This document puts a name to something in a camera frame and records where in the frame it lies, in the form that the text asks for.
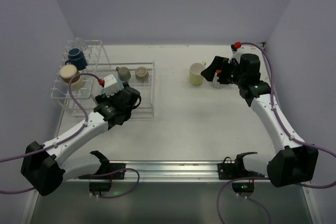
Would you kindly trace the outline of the white patterned orange-inside mug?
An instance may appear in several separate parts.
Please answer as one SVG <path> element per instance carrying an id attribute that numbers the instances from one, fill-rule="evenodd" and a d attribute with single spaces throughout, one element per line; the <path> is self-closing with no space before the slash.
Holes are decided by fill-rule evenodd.
<path id="1" fill-rule="evenodd" d="M 221 73 L 221 70 L 216 70 L 215 74 L 214 74 L 214 77 L 213 77 L 213 80 L 211 82 L 211 86 L 213 88 L 217 88 L 217 89 L 221 89 L 224 87 L 223 84 L 220 84 L 219 80 L 218 80 L 218 74 Z"/>

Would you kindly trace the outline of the pale yellow mug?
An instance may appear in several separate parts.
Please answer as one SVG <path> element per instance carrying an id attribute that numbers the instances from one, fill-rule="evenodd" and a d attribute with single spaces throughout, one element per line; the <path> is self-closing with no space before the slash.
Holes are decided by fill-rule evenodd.
<path id="1" fill-rule="evenodd" d="M 193 86 L 200 86 L 203 82 L 201 72 L 206 69 L 206 62 L 197 62 L 190 66 L 189 82 Z"/>

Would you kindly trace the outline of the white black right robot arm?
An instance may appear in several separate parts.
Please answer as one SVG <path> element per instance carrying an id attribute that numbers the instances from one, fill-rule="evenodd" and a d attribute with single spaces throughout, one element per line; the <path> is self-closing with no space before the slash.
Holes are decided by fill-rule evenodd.
<path id="1" fill-rule="evenodd" d="M 279 106 L 271 98 L 271 87 L 261 80 L 260 60 L 255 54 L 242 54 L 232 59 L 216 56 L 201 72 L 207 81 L 235 84 L 240 96 L 256 113 L 274 145 L 275 155 L 267 157 L 257 152 L 236 156 L 235 172 L 239 176 L 264 175 L 275 187 L 310 181 L 318 159 L 318 150 L 298 144 L 281 128 L 276 112 Z"/>

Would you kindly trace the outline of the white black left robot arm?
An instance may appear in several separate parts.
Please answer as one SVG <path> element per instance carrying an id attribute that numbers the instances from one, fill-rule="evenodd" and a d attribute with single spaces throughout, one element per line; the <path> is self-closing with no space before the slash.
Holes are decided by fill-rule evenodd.
<path id="1" fill-rule="evenodd" d="M 98 105 L 79 124 L 50 141 L 32 142 L 26 147 L 21 174 L 42 196 L 53 193 L 70 179 L 108 177 L 113 173 L 108 159 L 99 151 L 80 158 L 70 157 L 96 136 L 128 121 L 140 105 L 141 95 L 138 90 L 125 87 L 110 97 L 96 98 Z"/>

